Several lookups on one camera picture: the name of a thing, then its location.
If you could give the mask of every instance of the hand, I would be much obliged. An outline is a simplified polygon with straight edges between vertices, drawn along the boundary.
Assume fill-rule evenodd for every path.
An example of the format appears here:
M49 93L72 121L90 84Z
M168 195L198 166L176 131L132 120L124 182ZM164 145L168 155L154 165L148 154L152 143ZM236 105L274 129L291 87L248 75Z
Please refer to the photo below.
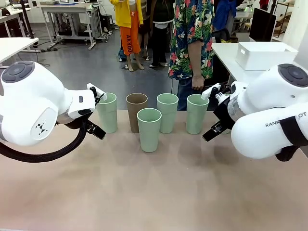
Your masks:
M202 77L202 75L194 75L192 78L192 89L202 90L204 86L204 78Z

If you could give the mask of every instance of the black pants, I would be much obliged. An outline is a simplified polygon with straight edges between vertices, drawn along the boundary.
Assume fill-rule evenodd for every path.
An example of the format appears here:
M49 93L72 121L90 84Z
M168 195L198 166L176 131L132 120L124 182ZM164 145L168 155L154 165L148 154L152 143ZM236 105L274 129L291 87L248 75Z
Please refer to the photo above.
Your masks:
M153 24L153 66L158 66L159 63L166 63L166 43L167 43L167 28L159 29Z

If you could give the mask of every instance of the floral shirt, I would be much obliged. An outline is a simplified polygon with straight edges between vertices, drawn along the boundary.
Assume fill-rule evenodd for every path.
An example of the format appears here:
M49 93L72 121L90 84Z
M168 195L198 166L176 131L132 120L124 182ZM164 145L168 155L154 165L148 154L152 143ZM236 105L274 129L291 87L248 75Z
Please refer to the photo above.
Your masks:
M176 0L173 21L169 77L185 79L193 77L188 56L188 44L201 40L201 74L211 78L212 65L212 12L214 0Z

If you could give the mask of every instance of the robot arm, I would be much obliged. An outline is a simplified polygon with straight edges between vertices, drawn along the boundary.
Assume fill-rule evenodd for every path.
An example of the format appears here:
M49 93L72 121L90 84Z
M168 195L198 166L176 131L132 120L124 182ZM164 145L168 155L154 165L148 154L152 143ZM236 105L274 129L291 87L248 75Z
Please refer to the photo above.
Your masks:
M35 145L49 136L56 124L79 129L67 147L43 155L17 152L0 144L0 153L26 162L44 162L75 149L86 133L103 139L105 132L88 118L106 94L88 84L88 90L68 90L46 68L31 61L12 64L1 75L4 96L0 97L0 138L21 146Z
M248 86L234 82L231 93L227 99L216 94L214 114L220 121L203 135L205 140L229 128L242 155L254 159L276 155L281 161L308 145L308 75L301 68L275 66Z

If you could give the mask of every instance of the yellow hoodie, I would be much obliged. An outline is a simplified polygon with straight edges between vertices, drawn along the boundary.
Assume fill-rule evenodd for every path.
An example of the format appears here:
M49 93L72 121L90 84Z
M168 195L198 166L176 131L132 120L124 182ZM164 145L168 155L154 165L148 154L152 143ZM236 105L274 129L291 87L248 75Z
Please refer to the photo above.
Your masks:
M111 4L115 6L115 20L118 26L124 26L131 28L131 19L129 12L129 2L125 0L124 2L119 2L119 0L109 0ZM139 25L143 24L142 11L141 11L141 0L136 0Z

